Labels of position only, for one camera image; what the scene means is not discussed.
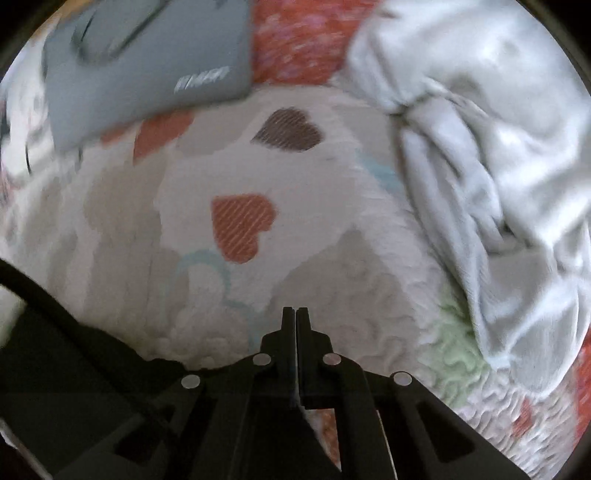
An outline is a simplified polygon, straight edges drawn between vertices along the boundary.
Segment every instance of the bed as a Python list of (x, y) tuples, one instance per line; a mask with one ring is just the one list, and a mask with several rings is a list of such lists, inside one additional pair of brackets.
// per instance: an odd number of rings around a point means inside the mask
[[(591, 337), (547, 398), (483, 360), (408, 200), (398, 119), (319, 86), (375, 1), (278, 3), (256, 5), (247, 99), (106, 132), (24, 179), (3, 169), (2, 256), (82, 323), (192, 369), (255, 352), (283, 306), (307, 306), (336, 352), (412, 373), (553, 478), (591, 419)], [(339, 464), (333, 413), (309, 421)]]

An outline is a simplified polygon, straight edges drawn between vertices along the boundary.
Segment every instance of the crumpled white sheet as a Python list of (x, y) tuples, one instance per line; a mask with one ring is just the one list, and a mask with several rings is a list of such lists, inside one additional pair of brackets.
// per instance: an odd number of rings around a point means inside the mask
[(512, 0), (388, 0), (336, 81), (403, 113), (410, 194), (485, 359), (547, 395), (590, 319), (591, 103), (562, 49)]

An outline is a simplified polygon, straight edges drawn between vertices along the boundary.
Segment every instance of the red heart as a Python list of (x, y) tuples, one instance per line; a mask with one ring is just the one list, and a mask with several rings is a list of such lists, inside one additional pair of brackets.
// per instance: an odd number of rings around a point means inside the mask
[(195, 120), (194, 112), (164, 113), (145, 120), (135, 137), (134, 165), (185, 133)]
[(101, 135), (100, 142), (104, 146), (111, 145), (112, 143), (119, 141), (119, 139), (121, 139), (121, 137), (127, 133), (127, 130), (129, 130), (129, 125), (124, 125), (122, 127), (109, 130), (108, 132), (105, 132)]
[(246, 263), (258, 253), (258, 234), (271, 229), (276, 217), (271, 201), (259, 193), (215, 197), (213, 236), (223, 257)]
[(524, 398), (521, 404), (521, 412), (517, 420), (513, 422), (514, 438), (520, 439), (534, 426), (533, 414), (531, 411), (531, 404), (527, 398)]

